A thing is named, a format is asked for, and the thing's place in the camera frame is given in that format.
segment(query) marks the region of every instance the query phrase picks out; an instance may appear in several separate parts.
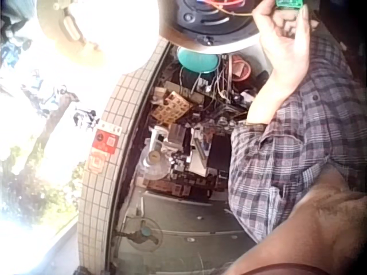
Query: green circuit board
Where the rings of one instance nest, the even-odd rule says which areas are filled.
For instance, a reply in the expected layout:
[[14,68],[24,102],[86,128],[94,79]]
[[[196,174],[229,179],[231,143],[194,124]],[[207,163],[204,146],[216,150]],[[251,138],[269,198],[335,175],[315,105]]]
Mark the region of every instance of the green circuit board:
[[291,7],[293,9],[300,9],[303,6],[302,0],[276,0],[278,7]]

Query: forearm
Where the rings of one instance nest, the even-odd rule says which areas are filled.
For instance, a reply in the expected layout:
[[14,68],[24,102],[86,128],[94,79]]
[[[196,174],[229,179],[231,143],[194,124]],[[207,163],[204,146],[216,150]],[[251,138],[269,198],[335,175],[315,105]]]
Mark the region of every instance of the forearm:
[[272,74],[255,97],[247,115],[247,124],[269,124],[276,111],[295,88],[280,84]]

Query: hand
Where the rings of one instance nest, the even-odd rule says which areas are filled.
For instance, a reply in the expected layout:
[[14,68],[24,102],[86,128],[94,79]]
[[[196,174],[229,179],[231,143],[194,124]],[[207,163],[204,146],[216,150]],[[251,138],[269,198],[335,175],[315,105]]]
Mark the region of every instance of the hand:
[[310,22],[309,9],[304,5],[297,16],[295,38],[287,35],[279,13],[273,13],[275,0],[263,0],[253,11],[253,18],[260,31],[260,42],[274,70],[272,79],[282,87],[282,97],[288,97],[302,82],[309,69]]

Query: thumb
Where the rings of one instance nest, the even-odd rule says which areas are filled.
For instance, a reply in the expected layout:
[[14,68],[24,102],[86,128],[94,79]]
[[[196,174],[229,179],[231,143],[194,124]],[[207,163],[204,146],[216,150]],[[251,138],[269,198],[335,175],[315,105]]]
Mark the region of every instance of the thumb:
[[308,53],[310,47],[309,7],[303,5],[297,16],[294,50],[297,53]]

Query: plaid shirt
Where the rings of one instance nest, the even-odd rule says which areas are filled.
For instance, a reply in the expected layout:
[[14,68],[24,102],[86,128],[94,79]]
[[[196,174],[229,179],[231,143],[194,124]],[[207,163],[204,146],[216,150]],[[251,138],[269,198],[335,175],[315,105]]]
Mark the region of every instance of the plaid shirt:
[[256,242],[288,218],[325,164],[351,188],[365,184],[364,90],[328,40],[312,38],[310,60],[307,77],[269,125],[246,125],[232,134],[229,204]]

